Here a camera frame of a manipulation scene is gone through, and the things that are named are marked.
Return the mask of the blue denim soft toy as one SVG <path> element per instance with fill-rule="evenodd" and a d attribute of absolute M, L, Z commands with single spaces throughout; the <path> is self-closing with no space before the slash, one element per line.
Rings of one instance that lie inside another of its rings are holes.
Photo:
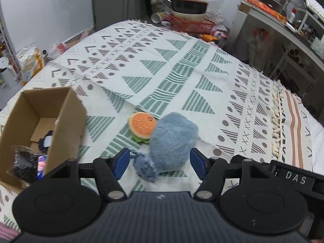
<path fill-rule="evenodd" d="M 159 173 L 149 156 L 131 150 L 130 157 L 133 159 L 133 167 L 140 178 L 150 183 L 154 183 L 157 180 Z"/>

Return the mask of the grey-blue fluffy plush toy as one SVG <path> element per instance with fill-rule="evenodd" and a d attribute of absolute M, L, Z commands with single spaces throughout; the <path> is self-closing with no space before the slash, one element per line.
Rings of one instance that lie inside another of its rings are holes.
<path fill-rule="evenodd" d="M 149 142 L 149 158 L 158 172 L 181 169 L 198 140 L 198 126 L 178 112 L 160 119 Z"/>

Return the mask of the orange burger plush toy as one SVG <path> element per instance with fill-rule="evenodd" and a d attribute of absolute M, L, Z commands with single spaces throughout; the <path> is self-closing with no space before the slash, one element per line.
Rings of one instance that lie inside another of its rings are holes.
<path fill-rule="evenodd" d="M 135 112 L 128 119 L 131 136 L 137 143 L 149 143 L 157 120 L 147 112 Z"/>

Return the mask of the black lace soft item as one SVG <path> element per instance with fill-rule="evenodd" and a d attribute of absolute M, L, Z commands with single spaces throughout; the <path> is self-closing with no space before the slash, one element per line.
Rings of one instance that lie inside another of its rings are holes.
<path fill-rule="evenodd" d="M 47 154 L 52 144 L 52 136 L 53 131 L 48 131 L 48 133 L 38 141 L 38 149 L 42 154 Z"/>

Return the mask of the patterned white green blanket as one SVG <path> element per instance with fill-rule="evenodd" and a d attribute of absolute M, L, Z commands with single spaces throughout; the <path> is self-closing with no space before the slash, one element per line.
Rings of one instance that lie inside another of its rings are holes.
<path fill-rule="evenodd" d="M 207 157 L 242 155 L 312 170 L 310 114 L 299 97 L 234 56 L 188 35 L 123 21 L 49 62 L 26 89 L 71 87 L 87 110 L 79 160 L 147 152 L 133 140 L 137 111 L 182 114 Z"/>

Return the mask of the black glittery plastic bag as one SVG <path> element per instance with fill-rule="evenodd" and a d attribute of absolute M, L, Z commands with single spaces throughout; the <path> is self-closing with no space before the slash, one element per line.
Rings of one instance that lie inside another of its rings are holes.
<path fill-rule="evenodd" d="M 7 174 L 17 177 L 26 185 L 37 181 L 37 164 L 41 154 L 35 153 L 31 148 L 22 145 L 13 145 L 14 159 Z"/>

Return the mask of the brown cardboard box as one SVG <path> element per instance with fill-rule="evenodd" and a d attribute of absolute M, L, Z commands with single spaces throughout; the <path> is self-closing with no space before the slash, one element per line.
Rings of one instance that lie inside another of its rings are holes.
<path fill-rule="evenodd" d="M 8 171 L 14 162 L 13 148 L 38 151 L 38 142 L 52 131 L 44 173 L 69 158 L 77 158 L 85 130 L 87 111 L 70 87 L 25 90 L 19 95 L 1 133 L 1 185 L 20 193 L 26 185 Z"/>

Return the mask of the orange carrot toy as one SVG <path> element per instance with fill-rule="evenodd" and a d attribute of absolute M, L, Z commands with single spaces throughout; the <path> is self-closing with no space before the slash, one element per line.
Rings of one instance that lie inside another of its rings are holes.
<path fill-rule="evenodd" d="M 201 38 L 205 41 L 205 42 L 215 42 L 218 41 L 219 39 L 213 35 L 207 35 L 207 34 L 203 34 L 201 36 Z"/>

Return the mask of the red white snack bag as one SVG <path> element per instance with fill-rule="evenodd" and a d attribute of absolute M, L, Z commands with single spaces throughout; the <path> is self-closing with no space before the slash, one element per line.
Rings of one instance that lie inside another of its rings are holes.
<path fill-rule="evenodd" d="M 58 58 L 60 55 L 62 55 L 65 51 L 68 50 L 68 47 L 65 43 L 56 43 L 53 45 L 53 47 L 48 52 L 48 59 L 54 60 Z"/>

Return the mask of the yellow white plastic bag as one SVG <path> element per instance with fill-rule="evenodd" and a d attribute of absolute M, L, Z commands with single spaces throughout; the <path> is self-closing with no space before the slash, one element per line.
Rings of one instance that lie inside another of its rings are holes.
<path fill-rule="evenodd" d="M 24 86 L 45 67 L 42 52 L 36 46 L 23 48 L 18 52 L 17 58 Z"/>

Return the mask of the red plastic basket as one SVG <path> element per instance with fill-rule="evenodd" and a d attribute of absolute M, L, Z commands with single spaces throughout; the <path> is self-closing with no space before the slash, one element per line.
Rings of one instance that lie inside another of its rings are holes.
<path fill-rule="evenodd" d="M 209 34 L 216 25 L 213 21 L 204 19 L 202 22 L 183 20 L 173 15 L 169 16 L 171 29 L 177 32 Z"/>

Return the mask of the white electric kettle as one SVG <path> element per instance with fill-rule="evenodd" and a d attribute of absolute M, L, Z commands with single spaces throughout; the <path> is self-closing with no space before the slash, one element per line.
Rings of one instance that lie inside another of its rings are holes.
<path fill-rule="evenodd" d="M 1 76 L 9 88 L 15 88 L 18 84 L 18 75 L 7 57 L 0 58 Z"/>

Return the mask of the paper tape roll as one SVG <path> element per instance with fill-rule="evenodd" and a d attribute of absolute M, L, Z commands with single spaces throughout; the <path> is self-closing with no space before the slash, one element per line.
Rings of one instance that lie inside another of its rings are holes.
<path fill-rule="evenodd" d="M 165 20 L 165 13 L 164 12 L 155 12 L 151 15 L 150 19 L 151 22 L 154 24 L 160 24 L 162 21 Z"/>

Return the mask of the white shelf desk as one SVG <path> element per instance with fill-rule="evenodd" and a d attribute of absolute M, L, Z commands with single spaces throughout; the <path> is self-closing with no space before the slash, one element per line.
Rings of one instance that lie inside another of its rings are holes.
<path fill-rule="evenodd" d="M 260 8 L 249 3 L 247 0 L 241 0 L 236 17 L 233 21 L 231 31 L 228 35 L 226 42 L 226 50 L 233 53 L 236 51 L 237 42 L 239 34 L 241 33 L 244 23 L 248 17 L 254 18 L 257 21 L 261 22 L 263 25 L 266 25 L 271 30 L 274 30 L 276 33 L 280 34 L 291 44 L 295 45 L 300 51 L 310 59 L 313 63 L 316 72 L 320 74 L 319 77 L 313 79 L 305 71 L 301 70 L 300 72 L 307 78 L 312 85 L 310 88 L 303 93 L 303 97 L 309 95 L 309 99 L 314 99 L 317 105 L 320 105 L 319 108 L 313 108 L 316 111 L 315 117 L 319 119 L 323 116 L 323 88 L 316 86 L 317 83 L 323 83 L 323 60 L 311 49 L 309 45 L 302 40 L 302 38 L 296 33 L 291 32 L 286 26 L 284 26 L 280 21 L 276 20 L 270 14 L 262 11 Z"/>

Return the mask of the cream black round bowl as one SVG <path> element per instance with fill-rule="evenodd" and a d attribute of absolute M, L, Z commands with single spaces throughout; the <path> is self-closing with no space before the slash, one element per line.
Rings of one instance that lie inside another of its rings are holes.
<path fill-rule="evenodd" d="M 171 0 L 172 15 L 187 21 L 202 22 L 208 2 L 201 0 Z"/>

